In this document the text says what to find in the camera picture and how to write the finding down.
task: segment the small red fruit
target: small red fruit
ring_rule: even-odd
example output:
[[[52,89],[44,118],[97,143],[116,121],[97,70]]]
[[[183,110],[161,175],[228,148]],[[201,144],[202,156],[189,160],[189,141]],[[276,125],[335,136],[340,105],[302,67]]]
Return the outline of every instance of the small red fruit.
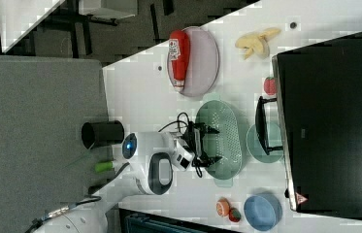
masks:
[[[236,208],[232,208],[229,212],[229,220],[239,222],[241,220],[241,213]]]
[[[265,82],[263,83],[263,89],[268,95],[275,95],[277,93],[275,78],[274,77],[266,78]]]

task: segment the blue bowl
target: blue bowl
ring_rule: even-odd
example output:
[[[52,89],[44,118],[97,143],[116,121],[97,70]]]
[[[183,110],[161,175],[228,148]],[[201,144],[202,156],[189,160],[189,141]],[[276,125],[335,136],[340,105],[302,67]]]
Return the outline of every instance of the blue bowl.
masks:
[[[272,194],[258,194],[249,197],[244,205],[247,222],[259,231],[272,229],[281,218],[280,201]]]

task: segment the white table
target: white table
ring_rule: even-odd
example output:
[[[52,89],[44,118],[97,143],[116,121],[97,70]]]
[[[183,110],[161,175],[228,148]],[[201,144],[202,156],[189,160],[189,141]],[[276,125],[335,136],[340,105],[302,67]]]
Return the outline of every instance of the white table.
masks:
[[[289,29],[292,21],[298,23],[294,30]],[[270,42],[269,59],[254,56],[243,60],[243,51],[235,48],[235,41],[244,33],[270,26],[277,26],[282,32]],[[203,28],[214,35],[220,54],[218,77],[211,91],[240,108],[253,125],[256,101],[259,95],[266,95],[262,88],[264,78],[273,74],[272,55],[362,31],[362,1],[263,0]],[[195,117],[203,104],[202,98],[186,98],[172,88],[166,70],[167,48],[166,42],[104,68],[110,119],[120,120],[127,134],[158,130],[183,111]],[[271,108],[271,120],[277,120],[276,105]],[[119,147],[114,148],[114,154],[121,154]],[[245,220],[244,203],[252,194],[271,191],[283,207],[282,220],[271,232],[362,232],[362,221],[290,211],[283,196],[285,189],[281,162],[262,164],[250,155],[249,163],[234,179],[232,188],[215,186],[206,172],[204,178],[199,179],[194,168],[190,168],[186,172],[175,172],[168,193],[127,197],[119,206],[239,232],[254,232]],[[215,203],[221,196],[227,197],[243,214],[241,222],[232,223],[217,215]]]
[[[7,52],[65,0],[0,0],[2,52]]]

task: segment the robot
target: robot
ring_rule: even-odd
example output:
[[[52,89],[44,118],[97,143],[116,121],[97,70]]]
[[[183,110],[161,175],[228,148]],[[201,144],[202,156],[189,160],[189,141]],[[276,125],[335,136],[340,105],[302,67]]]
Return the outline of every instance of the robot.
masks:
[[[122,153],[128,164],[111,182],[81,202],[35,219],[26,232],[105,233],[105,213],[115,204],[127,196],[164,194],[172,184],[173,166],[186,170],[195,157],[180,133],[169,132],[132,133]]]

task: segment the red object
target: red object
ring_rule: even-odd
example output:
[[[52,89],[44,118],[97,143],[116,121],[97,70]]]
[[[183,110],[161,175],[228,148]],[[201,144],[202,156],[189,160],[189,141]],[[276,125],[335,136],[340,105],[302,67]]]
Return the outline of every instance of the red object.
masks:
[[[239,222],[241,220],[241,213],[236,208],[232,208],[229,212],[229,220]]]
[[[176,91],[183,90],[187,66],[189,65],[189,55],[189,36],[181,30],[172,32],[169,37],[169,58],[172,61]]]
[[[263,89],[268,95],[276,94],[277,86],[275,84],[275,78],[273,77],[266,78],[265,82],[263,83]]]

